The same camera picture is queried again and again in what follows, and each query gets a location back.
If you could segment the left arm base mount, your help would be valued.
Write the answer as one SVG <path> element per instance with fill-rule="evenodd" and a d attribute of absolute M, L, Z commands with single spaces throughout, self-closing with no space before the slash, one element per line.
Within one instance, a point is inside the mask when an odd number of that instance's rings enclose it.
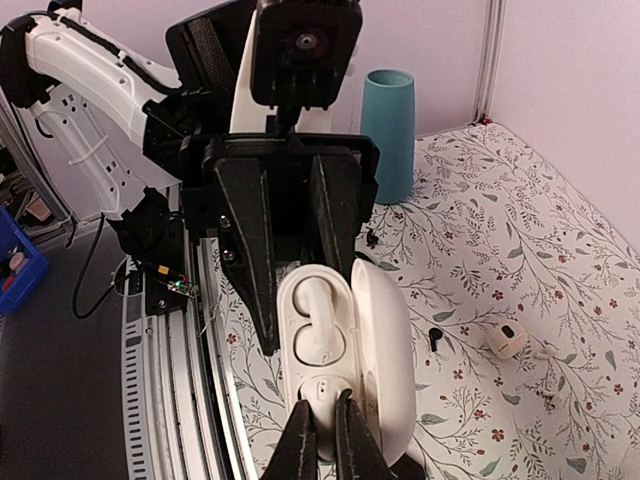
<path fill-rule="evenodd" d="M 200 294 L 200 286 L 185 274 L 129 255 L 125 257 L 123 274 L 124 283 L 119 293 L 138 299 L 141 313 L 146 317 L 185 312 L 188 302 Z"/>

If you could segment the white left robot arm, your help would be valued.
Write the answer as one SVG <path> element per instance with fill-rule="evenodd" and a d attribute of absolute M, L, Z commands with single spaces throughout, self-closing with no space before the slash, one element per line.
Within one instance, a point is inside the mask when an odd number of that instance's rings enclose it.
<path fill-rule="evenodd" d="M 215 238 L 271 355 L 277 267 L 349 279 L 371 217 L 378 148 L 330 119 L 362 25 L 356 1 L 227 1 L 168 29 L 167 67 L 53 1 L 2 29 L 1 89 L 70 153 L 153 313 L 194 293 L 184 241 Z"/>

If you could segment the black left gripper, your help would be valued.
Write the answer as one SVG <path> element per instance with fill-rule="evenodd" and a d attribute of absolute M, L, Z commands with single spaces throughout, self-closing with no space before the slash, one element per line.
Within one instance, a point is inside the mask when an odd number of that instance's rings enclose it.
<path fill-rule="evenodd" d="M 355 242 L 378 191 L 367 136 L 197 135 L 179 151 L 194 240 L 217 238 L 222 270 L 246 305 L 261 351 L 279 348 L 275 262 L 328 266 L 351 278 Z"/>

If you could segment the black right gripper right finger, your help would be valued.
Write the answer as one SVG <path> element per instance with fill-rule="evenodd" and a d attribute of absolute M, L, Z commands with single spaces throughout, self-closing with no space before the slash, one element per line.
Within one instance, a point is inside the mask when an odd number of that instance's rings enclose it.
<path fill-rule="evenodd" d="M 394 479 L 366 421 L 344 390 L 335 407 L 336 475 L 342 480 Z"/>

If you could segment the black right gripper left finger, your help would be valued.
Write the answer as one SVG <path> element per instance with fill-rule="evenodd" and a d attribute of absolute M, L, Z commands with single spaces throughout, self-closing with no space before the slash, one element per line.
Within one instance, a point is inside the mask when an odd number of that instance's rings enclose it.
<path fill-rule="evenodd" d="M 314 480 L 317 476 L 317 432 L 313 412 L 307 400 L 299 400 L 261 480 Z"/>

